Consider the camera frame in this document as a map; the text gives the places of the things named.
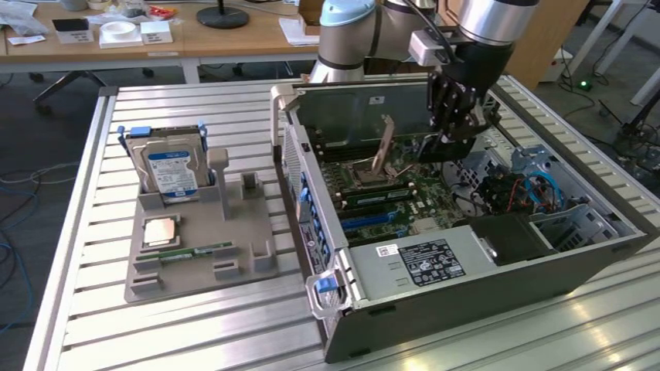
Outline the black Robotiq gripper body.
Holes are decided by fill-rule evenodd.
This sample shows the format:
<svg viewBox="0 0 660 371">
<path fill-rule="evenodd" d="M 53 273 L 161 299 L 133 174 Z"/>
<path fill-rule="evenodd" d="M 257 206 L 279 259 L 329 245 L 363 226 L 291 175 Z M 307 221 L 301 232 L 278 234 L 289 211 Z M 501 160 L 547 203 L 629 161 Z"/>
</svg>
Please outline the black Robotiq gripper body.
<svg viewBox="0 0 660 371">
<path fill-rule="evenodd" d="M 441 66 L 441 82 L 446 82 L 447 87 L 437 97 L 449 97 L 453 90 L 458 93 L 473 90 L 475 99 L 482 100 L 503 71 L 513 50 L 514 43 L 503 46 L 477 42 L 457 45 L 454 54 L 458 61 Z"/>
</svg>

